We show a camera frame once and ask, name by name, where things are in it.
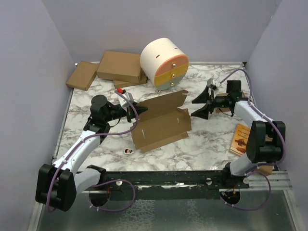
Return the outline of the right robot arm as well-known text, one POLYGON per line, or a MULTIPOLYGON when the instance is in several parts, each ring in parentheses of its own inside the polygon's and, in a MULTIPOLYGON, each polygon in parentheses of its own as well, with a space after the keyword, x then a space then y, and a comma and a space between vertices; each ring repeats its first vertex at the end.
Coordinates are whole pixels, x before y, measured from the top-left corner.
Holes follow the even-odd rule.
POLYGON ((265 116, 248 98, 243 97, 241 81, 228 80, 225 96, 214 95, 218 87, 215 80, 208 80, 203 92, 192 100, 193 104, 202 103, 203 107, 191 115, 208 119, 215 109, 228 108, 232 115, 239 116, 250 126, 245 153, 228 163, 221 173, 222 185, 232 188, 258 167, 278 165, 283 160, 286 126, 282 121, 265 116))

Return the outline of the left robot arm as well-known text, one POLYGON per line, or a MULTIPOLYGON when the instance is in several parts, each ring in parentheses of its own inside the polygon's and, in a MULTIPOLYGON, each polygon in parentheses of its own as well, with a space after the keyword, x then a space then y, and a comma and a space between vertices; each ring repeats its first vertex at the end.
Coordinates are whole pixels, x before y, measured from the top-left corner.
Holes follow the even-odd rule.
POLYGON ((128 122, 138 119, 148 110, 139 106, 132 95, 115 91, 120 103, 112 104, 104 95, 96 95, 91 100, 90 116, 77 142, 53 164, 43 164, 39 169, 35 200, 44 204, 48 212, 58 209, 68 211, 76 196, 88 188, 101 190, 113 183, 106 179, 106 170, 94 165, 78 173, 81 164, 89 154, 112 134, 110 121, 127 118, 128 122))

